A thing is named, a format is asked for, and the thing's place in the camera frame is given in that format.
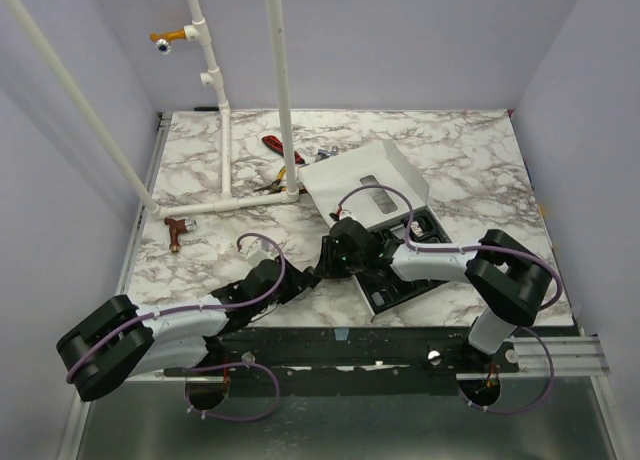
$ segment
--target purple cable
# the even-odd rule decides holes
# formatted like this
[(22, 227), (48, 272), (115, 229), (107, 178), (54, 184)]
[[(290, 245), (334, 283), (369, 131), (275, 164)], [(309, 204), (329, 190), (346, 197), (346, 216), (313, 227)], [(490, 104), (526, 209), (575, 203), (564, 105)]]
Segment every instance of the purple cable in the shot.
[(128, 328), (140, 323), (140, 322), (144, 322), (145, 320), (149, 320), (150, 318), (153, 318), (156, 315), (172, 315), (174, 313), (182, 313), (182, 312), (189, 312), (189, 311), (193, 311), (193, 310), (200, 310), (200, 308), (204, 309), (204, 310), (231, 310), (231, 309), (236, 309), (236, 308), (243, 308), (243, 307), (248, 307), (250, 305), (253, 305), (255, 303), (261, 302), (262, 300), (264, 300), (265, 298), (269, 297), (271, 294), (273, 294), (273, 292), (276, 291), (276, 289), (280, 286), (280, 284), (282, 283), (282, 280), (284, 280), (284, 275), (285, 275), (285, 270), (286, 270), (286, 262), (285, 262), (285, 258), (284, 258), (284, 253), (282, 251), (282, 249), (280, 248), (280, 246), (273, 240), (271, 240), (269, 237), (267, 237), (266, 235), (262, 235), (261, 233), (244, 233), (242, 235), (240, 235), (238, 237), (238, 240), (236, 242), (236, 245), (238, 247), (238, 251), (240, 250), (240, 241), (242, 241), (243, 239), (247, 238), (247, 237), (256, 237), (259, 238), (261, 240), (264, 240), (266, 242), (269, 242), (278, 252), (278, 256), (280, 257), (280, 275), (278, 276), (278, 279), (276, 280), (276, 283), (273, 284), (273, 286), (267, 290), (265, 293), (263, 293), (262, 295), (260, 295), (259, 297), (256, 297), (252, 300), (247, 300), (246, 302), (242, 302), (242, 303), (235, 303), (233, 305), (204, 305), (202, 307), (200, 307), (199, 305), (189, 305), (189, 306), (183, 306), (183, 307), (171, 307), (171, 308), (166, 308), (164, 310), (160, 310), (157, 313), (146, 313), (144, 315), (141, 315), (139, 317), (135, 317), (132, 318), (131, 320), (128, 320), (127, 322), (123, 323), (122, 325), (120, 325), (119, 327), (115, 328), (114, 330), (112, 330), (111, 332), (109, 332), (107, 335), (105, 335), (103, 338), (100, 339), (100, 341), (98, 341), (98, 343), (96, 343), (93, 347), (91, 347), (87, 353), (85, 353), (82, 357), (80, 357), (80, 360), (78, 360), (70, 369), (69, 372), (67, 373), (67, 377), (66, 377), (66, 381), (67, 383), (72, 383), (73, 382), (73, 377), (76, 375), (76, 373), (78, 373), (78, 370), (80, 370), (80, 368), (82, 368), (84, 366), (85, 363), (87, 363), (87, 361), (89, 361), (89, 359), (96, 354), (96, 352), (98, 350), (100, 350), (102, 347), (104, 347), (111, 339), (113, 339), (114, 337), (116, 337), (117, 335), (120, 335), (120, 333), (124, 332), (125, 330), (127, 330)]
[(478, 405), (477, 403), (473, 403), (471, 400), (469, 400), (469, 397), (465, 395), (462, 389), (458, 387), (458, 393), (460, 393), (460, 396), (471, 408), (483, 413), (491, 413), (493, 415), (517, 415), (519, 413), (527, 413), (535, 408), (538, 408), (540, 405), (542, 405), (542, 403), (544, 403), (547, 400), (547, 398), (549, 398), (549, 395), (551, 395), (551, 391), (553, 390), (553, 386), (555, 385), (555, 381), (556, 381), (555, 368), (553, 366), (553, 359), (551, 358), (551, 352), (549, 351), (549, 348), (544, 343), (540, 335), (538, 335), (536, 332), (534, 332), (533, 330), (527, 327), (522, 327), (521, 329), (535, 337), (535, 339), (538, 341), (538, 343), (540, 343), (540, 346), (544, 350), (545, 355), (547, 356), (547, 361), (549, 362), (549, 383), (547, 384), (547, 388), (545, 389), (544, 393), (540, 395), (540, 398), (538, 398), (535, 402), (525, 407), (514, 408), (513, 410), (495, 410), (490, 407), (483, 407)]
[(215, 370), (223, 370), (225, 368), (236, 368), (236, 367), (247, 367), (247, 368), (253, 367), (253, 368), (257, 368), (258, 370), (262, 370), (267, 375), (269, 375), (269, 378), (271, 378), (271, 381), (273, 382), (273, 386), (275, 387), (276, 392), (274, 395), (275, 397), (274, 401), (267, 410), (250, 417), (231, 417), (229, 415), (221, 415), (219, 413), (210, 413), (206, 410), (198, 410), (197, 408), (194, 408), (191, 403), (191, 398), (189, 398), (189, 393), (187, 392), (187, 402), (189, 403), (189, 409), (196, 411), (206, 417), (216, 418), (218, 420), (225, 420), (227, 422), (256, 422), (258, 420), (262, 420), (263, 418), (267, 418), (273, 415), (275, 411), (278, 409), (278, 406), (280, 405), (280, 384), (278, 383), (278, 379), (276, 378), (275, 374), (264, 365), (260, 365), (259, 363), (236, 362), (236, 363), (225, 363), (223, 365), (216, 365), (215, 367), (185, 368), (184, 371), (199, 373), (199, 372), (211, 372)]
[(529, 260), (529, 261), (539, 265), (540, 267), (544, 268), (547, 272), (549, 272), (549, 275), (551, 275), (553, 280), (556, 282), (556, 292), (549, 299), (549, 301), (547, 301), (547, 303), (544, 303), (544, 304), (542, 304), (540, 306), (540, 310), (545, 310), (545, 309), (551, 307), (562, 296), (563, 287), (562, 287), (562, 279), (560, 278), (560, 274), (558, 274), (558, 272), (556, 272), (555, 269), (553, 269), (551, 267), (551, 265), (549, 265), (547, 262), (545, 262), (541, 258), (539, 258), (539, 257), (537, 257), (535, 255), (532, 255), (530, 253), (521, 252), (520, 250), (513, 250), (511, 248), (494, 247), (494, 246), (491, 246), (491, 245), (466, 245), (466, 246), (460, 247), (460, 248), (457, 248), (457, 247), (438, 247), (438, 246), (423, 247), (423, 246), (414, 245), (411, 242), (411, 237), (410, 237), (410, 234), (409, 234), (409, 232), (411, 231), (411, 224), (413, 223), (413, 216), (414, 216), (413, 206), (411, 205), (411, 202), (409, 201), (409, 199), (403, 193), (399, 192), (395, 188), (387, 187), (385, 185), (362, 185), (361, 187), (358, 187), (358, 188), (355, 188), (355, 189), (351, 190), (344, 197), (342, 197), (342, 200), (340, 200), (338, 202), (338, 207), (340, 209), (342, 209), (342, 205), (344, 204), (344, 202), (347, 201), (347, 199), (349, 199), (352, 195), (354, 195), (355, 193), (358, 193), (358, 192), (360, 192), (362, 190), (367, 190), (369, 188), (376, 188), (376, 189), (379, 189), (379, 190), (386, 190), (388, 192), (394, 193), (398, 197), (400, 197), (404, 201), (404, 203), (407, 204), (407, 207), (409, 208), (409, 220), (407, 222), (407, 228), (405, 228), (405, 232), (404, 232), (404, 243), (407, 246), (407, 248), (409, 248), (409, 249), (411, 249), (413, 251), (416, 251), (416, 252), (428, 252), (428, 253), (460, 253), (461, 251), (462, 252), (475, 252), (475, 251), (482, 250), (482, 251), (487, 251), (487, 252), (504, 253), (504, 254), (508, 254), (508, 255), (514, 255), (516, 257), (521, 257), (521, 258)]

